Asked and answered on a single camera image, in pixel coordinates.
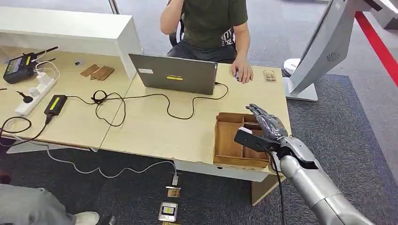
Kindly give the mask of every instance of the red barrier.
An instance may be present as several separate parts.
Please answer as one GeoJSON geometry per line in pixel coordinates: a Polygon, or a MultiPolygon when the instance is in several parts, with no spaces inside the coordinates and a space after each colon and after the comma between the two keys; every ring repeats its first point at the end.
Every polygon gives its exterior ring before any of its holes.
{"type": "Polygon", "coordinates": [[[386,68],[387,72],[390,74],[392,80],[398,87],[398,63],[395,61],[394,57],[388,51],[387,47],[377,35],[376,31],[373,29],[372,25],[369,23],[367,18],[362,12],[357,12],[355,14],[363,33],[365,34],[367,40],[372,46],[373,50],[379,57],[383,66],[386,68]]]}

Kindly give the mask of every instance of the robot finger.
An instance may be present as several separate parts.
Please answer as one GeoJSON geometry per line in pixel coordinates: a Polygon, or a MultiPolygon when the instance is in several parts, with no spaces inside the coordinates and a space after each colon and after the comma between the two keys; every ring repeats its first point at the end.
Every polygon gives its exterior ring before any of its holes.
{"type": "Polygon", "coordinates": [[[249,104],[250,106],[253,106],[260,114],[265,114],[267,115],[268,112],[263,110],[262,108],[258,107],[256,104],[249,104]]]}
{"type": "Polygon", "coordinates": [[[246,109],[250,110],[253,115],[257,118],[258,116],[261,115],[260,112],[258,112],[253,106],[251,106],[252,104],[249,104],[248,106],[246,106],[246,109]]]}

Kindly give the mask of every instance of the robotic arm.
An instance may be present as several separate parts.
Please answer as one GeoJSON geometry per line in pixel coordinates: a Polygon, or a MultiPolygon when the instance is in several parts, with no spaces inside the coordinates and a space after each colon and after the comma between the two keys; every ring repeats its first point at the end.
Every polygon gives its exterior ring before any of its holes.
{"type": "Polygon", "coordinates": [[[373,225],[341,193],[318,160],[298,138],[289,137],[282,122],[255,104],[246,106],[263,136],[240,128],[234,141],[257,152],[275,152],[284,176],[303,197],[322,225],[373,225]]]}

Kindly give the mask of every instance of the laptop lid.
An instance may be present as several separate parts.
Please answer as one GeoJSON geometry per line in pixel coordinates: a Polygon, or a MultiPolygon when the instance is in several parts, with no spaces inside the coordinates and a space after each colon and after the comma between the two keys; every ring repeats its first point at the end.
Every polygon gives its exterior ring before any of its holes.
{"type": "Polygon", "coordinates": [[[217,63],[129,54],[146,87],[212,95],[217,63]]]}

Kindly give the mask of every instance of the gray pants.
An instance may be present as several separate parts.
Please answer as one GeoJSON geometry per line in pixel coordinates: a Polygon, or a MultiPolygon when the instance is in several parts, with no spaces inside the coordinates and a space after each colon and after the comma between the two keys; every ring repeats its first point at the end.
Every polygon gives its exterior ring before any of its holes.
{"type": "Polygon", "coordinates": [[[43,188],[0,184],[0,225],[75,225],[54,195],[43,188]]]}
{"type": "Polygon", "coordinates": [[[201,49],[185,41],[180,41],[167,53],[169,57],[230,64],[235,61],[236,55],[237,52],[232,45],[226,45],[217,49],[201,49]]]}

